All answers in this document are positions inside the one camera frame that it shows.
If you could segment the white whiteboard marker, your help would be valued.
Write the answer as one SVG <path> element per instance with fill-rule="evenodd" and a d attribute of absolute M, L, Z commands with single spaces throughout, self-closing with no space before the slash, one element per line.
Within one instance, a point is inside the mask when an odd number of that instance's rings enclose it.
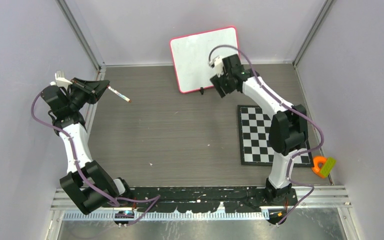
<path fill-rule="evenodd" d="M 119 91 L 117 91 L 116 89 L 114 89 L 113 87 L 111 87 L 110 85 L 107 87 L 112 93 L 116 94 L 118 97 L 122 98 L 124 101 L 128 102 L 128 103 L 131 103 L 132 100 L 130 98 L 128 98 L 127 96 L 123 95 L 122 93 L 120 93 Z"/>

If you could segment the pink framed whiteboard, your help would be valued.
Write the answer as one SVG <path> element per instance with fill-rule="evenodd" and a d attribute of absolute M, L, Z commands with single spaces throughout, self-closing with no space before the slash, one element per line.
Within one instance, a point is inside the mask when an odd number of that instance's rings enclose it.
<path fill-rule="evenodd" d="M 213 87 L 210 78 L 217 72 L 215 67 L 209 66 L 209 55 L 214 59 L 237 53 L 236 50 L 228 47 L 212 51 L 219 45 L 239 48 L 237 29 L 234 26 L 178 36 L 169 41 L 180 93 L 187 94 Z"/>

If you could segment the black white checkerboard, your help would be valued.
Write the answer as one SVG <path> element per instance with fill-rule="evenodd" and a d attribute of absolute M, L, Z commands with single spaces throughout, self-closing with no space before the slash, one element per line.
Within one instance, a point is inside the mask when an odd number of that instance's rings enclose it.
<path fill-rule="evenodd" d="M 257 105 L 238 105 L 237 128 L 240 163 L 244 166 L 272 166 L 274 150 L 269 143 L 271 120 Z"/>

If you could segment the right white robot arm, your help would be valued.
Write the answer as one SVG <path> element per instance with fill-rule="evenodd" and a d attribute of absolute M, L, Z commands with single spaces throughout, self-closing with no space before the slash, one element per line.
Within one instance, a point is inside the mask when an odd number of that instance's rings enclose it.
<path fill-rule="evenodd" d="M 292 191 L 290 180 L 295 157 L 308 140 L 307 110 L 284 100 L 253 69 L 245 69 L 238 54 L 210 59 L 215 70 L 211 83 L 221 97 L 238 91 L 250 97 L 268 115 L 271 125 L 269 145 L 274 150 L 271 172 L 263 196 L 271 205 L 279 205 Z"/>

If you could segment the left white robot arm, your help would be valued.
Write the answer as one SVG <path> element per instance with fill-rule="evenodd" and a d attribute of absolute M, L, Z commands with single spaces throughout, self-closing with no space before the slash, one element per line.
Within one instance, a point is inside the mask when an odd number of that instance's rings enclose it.
<path fill-rule="evenodd" d="M 128 207 L 134 199 L 127 182 L 111 178 L 89 150 L 86 121 L 80 110 L 85 104 L 96 104 L 106 90 L 118 94 L 108 80 L 68 80 L 57 72 L 55 80 L 39 94 L 50 107 L 49 127 L 62 139 L 67 155 L 67 174 L 59 180 L 60 186 L 85 215 L 105 204 Z"/>

